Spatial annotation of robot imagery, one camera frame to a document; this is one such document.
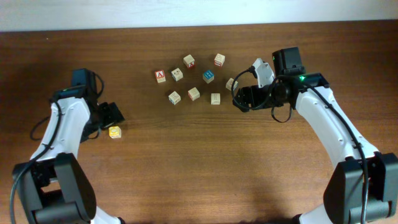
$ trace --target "wooden table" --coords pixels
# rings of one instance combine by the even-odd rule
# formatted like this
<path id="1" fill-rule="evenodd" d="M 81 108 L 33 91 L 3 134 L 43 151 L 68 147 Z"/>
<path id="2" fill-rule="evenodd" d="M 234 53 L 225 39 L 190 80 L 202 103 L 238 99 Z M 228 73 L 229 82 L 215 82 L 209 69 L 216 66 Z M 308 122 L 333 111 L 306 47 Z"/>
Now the wooden table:
<path id="1" fill-rule="evenodd" d="M 0 223 L 9 223 L 11 170 L 39 144 L 29 131 L 83 67 L 105 81 L 100 102 L 115 101 L 126 118 L 121 139 L 104 132 L 78 155 L 108 213 L 128 223 L 237 223 L 307 212 L 322 203 L 333 173 L 326 150 L 297 112 L 285 124 L 269 110 L 240 112 L 226 81 L 258 57 L 271 62 L 273 51 L 299 46 L 307 71 L 322 72 L 363 136 L 398 154 L 397 40 L 397 21 L 2 33 Z M 226 56 L 221 69 L 217 53 Z M 188 54 L 193 70 L 182 62 Z M 177 67 L 184 78 L 176 83 Z M 208 69 L 210 84 L 202 79 Z M 156 70 L 166 71 L 165 83 Z M 246 75 L 239 86 L 256 82 Z M 187 94 L 193 87 L 196 101 Z M 174 90 L 176 106 L 167 98 Z M 221 105 L 210 105 L 210 93 L 221 93 Z M 26 222 L 19 199 L 16 216 Z"/>

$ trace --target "blue cube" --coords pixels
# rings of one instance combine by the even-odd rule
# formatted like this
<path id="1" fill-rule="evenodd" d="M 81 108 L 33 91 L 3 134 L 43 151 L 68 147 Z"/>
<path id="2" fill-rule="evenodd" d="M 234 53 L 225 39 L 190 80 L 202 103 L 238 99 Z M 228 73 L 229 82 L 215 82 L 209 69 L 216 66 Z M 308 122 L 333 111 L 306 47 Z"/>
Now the blue cube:
<path id="1" fill-rule="evenodd" d="M 214 80 L 214 73 L 211 72 L 210 70 L 207 70 L 204 74 L 203 74 L 203 80 L 209 84 L 211 81 Z"/>

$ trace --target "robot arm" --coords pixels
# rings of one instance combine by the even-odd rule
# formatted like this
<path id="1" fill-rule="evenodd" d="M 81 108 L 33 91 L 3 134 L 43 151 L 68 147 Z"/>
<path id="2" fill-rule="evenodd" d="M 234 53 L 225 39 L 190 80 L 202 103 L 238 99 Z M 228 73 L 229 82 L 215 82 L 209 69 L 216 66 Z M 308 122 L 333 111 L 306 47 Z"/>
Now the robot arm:
<path id="1" fill-rule="evenodd" d="M 320 73 L 306 73 L 298 48 L 282 49 L 272 55 L 276 78 L 273 79 L 269 65 L 257 59 L 245 72 L 253 73 L 259 84 L 240 88 L 236 96 L 232 91 L 233 105 L 248 112 L 288 103 L 314 129 L 335 168 L 323 196 L 324 204 L 296 216 L 295 221 L 299 224 L 352 224 L 360 223 L 361 216 L 367 222 L 393 216 L 398 195 L 396 156 L 381 154 L 359 133 L 338 106 L 325 78 Z M 368 183 L 371 183 L 368 192 L 363 187 L 364 170 L 368 171 Z M 365 192 L 369 200 L 366 215 L 363 215 Z"/>
<path id="2" fill-rule="evenodd" d="M 96 91 L 96 77 L 97 74 L 86 69 L 73 71 L 72 87 L 54 94 L 49 124 L 30 161 L 49 144 L 50 149 L 19 181 L 17 177 L 29 162 L 14 168 L 14 181 L 29 223 L 124 223 L 96 206 L 94 190 L 77 162 L 81 142 L 95 131 L 124 120 L 114 103 L 97 103 L 100 94 Z M 58 182 L 60 189 L 51 192 L 41 189 L 52 182 Z"/>

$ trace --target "white wall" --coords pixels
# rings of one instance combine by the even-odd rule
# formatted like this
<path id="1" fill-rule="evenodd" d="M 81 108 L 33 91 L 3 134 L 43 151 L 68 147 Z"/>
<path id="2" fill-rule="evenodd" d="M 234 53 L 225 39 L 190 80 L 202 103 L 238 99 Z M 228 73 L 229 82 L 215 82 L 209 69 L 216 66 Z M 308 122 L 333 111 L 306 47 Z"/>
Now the white wall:
<path id="1" fill-rule="evenodd" d="M 0 0 L 0 31 L 398 19 L 397 0 Z"/>

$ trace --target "cube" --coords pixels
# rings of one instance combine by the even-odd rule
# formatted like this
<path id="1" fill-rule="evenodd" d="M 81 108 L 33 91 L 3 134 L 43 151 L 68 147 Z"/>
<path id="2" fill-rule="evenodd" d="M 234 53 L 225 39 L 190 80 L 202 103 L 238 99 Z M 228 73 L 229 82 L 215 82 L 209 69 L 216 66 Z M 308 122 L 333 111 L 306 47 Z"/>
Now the cube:
<path id="1" fill-rule="evenodd" d="M 193 87 L 191 90 L 188 91 L 188 96 L 191 98 L 192 101 L 200 97 L 200 93 L 196 87 Z"/>
<path id="2" fill-rule="evenodd" d="M 224 55 L 217 54 L 216 58 L 214 58 L 214 64 L 219 66 L 219 67 L 222 67 L 224 65 L 224 62 L 225 62 L 225 56 Z"/>
<path id="3" fill-rule="evenodd" d="M 181 101 L 181 96 L 176 91 L 174 91 L 172 94 L 169 95 L 169 100 L 174 105 L 176 105 L 179 101 Z"/>
<path id="4" fill-rule="evenodd" d="M 203 74 L 203 80 L 209 84 L 211 81 L 214 80 L 214 73 L 211 72 L 210 70 L 207 70 L 204 74 Z"/>
<path id="5" fill-rule="evenodd" d="M 179 68 L 176 68 L 174 71 L 172 71 L 172 77 L 177 82 L 180 79 L 182 79 L 184 76 L 182 75 L 181 70 Z"/>
<path id="6" fill-rule="evenodd" d="M 193 59 L 192 55 L 188 55 L 184 58 L 184 64 L 187 68 L 192 68 L 195 66 L 195 59 Z"/>
<path id="7" fill-rule="evenodd" d="M 157 83 L 166 82 L 166 77 L 164 75 L 164 71 L 163 70 L 156 71 L 155 72 L 155 76 L 156 76 Z"/>
<path id="8" fill-rule="evenodd" d="M 230 78 L 230 79 L 228 80 L 228 82 L 226 83 L 226 86 L 225 86 L 225 87 L 226 87 L 227 89 L 229 89 L 230 91 L 231 91 L 231 87 L 232 87 L 232 82 L 234 82 L 234 79 L 233 79 L 233 78 Z M 235 82 L 234 91 L 235 91 L 236 87 L 238 87 L 238 82 Z"/>
<path id="9" fill-rule="evenodd" d="M 109 136 L 111 138 L 121 138 L 122 130 L 120 130 L 119 126 L 109 127 Z"/>
<path id="10" fill-rule="evenodd" d="M 220 105 L 221 98 L 219 93 L 212 93 L 211 94 L 211 105 Z"/>

